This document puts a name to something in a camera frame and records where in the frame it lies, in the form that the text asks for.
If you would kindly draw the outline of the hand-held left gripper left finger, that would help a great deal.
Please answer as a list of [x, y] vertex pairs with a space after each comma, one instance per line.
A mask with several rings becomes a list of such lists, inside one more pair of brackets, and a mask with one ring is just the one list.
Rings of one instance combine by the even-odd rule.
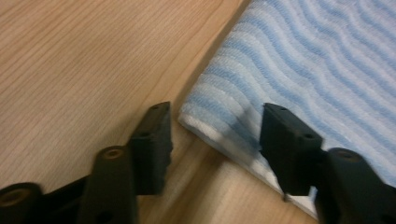
[[173, 149], [171, 104], [151, 106], [123, 146], [96, 154], [78, 224], [138, 224], [139, 195], [160, 195]]

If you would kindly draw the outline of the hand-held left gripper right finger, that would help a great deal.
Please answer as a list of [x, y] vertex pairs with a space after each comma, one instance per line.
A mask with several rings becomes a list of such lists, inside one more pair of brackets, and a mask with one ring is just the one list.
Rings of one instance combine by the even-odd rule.
[[317, 189], [319, 224], [396, 224], [396, 188], [360, 154], [323, 150], [322, 137], [287, 108], [263, 106], [260, 146], [286, 197]]

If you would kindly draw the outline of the blue striped towel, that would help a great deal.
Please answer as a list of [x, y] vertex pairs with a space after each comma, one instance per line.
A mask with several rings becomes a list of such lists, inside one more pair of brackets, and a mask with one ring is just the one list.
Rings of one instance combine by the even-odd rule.
[[275, 186], [259, 145], [268, 103], [396, 187], [396, 0], [251, 0], [178, 119]]

